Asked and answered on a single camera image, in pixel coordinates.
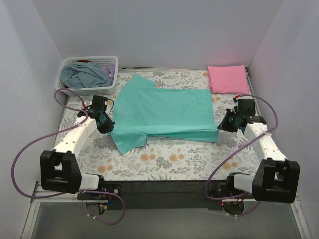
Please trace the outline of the teal t-shirt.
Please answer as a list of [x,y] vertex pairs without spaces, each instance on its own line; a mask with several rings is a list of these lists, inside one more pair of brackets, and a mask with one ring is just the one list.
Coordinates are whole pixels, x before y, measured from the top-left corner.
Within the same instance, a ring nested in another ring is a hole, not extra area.
[[118,93],[113,121],[110,136],[120,154],[143,147],[149,137],[216,143],[219,135],[209,89],[157,88],[140,75]]

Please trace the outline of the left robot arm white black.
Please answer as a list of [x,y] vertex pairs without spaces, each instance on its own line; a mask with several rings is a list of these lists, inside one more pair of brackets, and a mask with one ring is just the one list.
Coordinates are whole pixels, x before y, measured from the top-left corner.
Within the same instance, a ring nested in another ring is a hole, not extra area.
[[95,199],[105,196],[106,187],[100,183],[102,177],[82,173],[77,158],[92,133],[107,134],[113,130],[115,123],[107,115],[108,100],[103,96],[93,96],[92,103],[77,114],[75,128],[51,151],[43,151],[40,170],[44,190],[72,194],[89,190]]

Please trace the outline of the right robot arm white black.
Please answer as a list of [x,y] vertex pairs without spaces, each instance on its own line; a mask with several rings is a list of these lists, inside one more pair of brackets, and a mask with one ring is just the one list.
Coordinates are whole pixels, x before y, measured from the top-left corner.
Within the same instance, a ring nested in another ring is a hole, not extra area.
[[230,173],[226,179],[226,194],[231,198],[249,193],[257,201],[292,203],[295,200],[300,166],[289,161],[274,143],[267,123],[256,114],[253,99],[238,99],[236,106],[226,110],[219,130],[242,131],[252,142],[260,161],[255,173]]

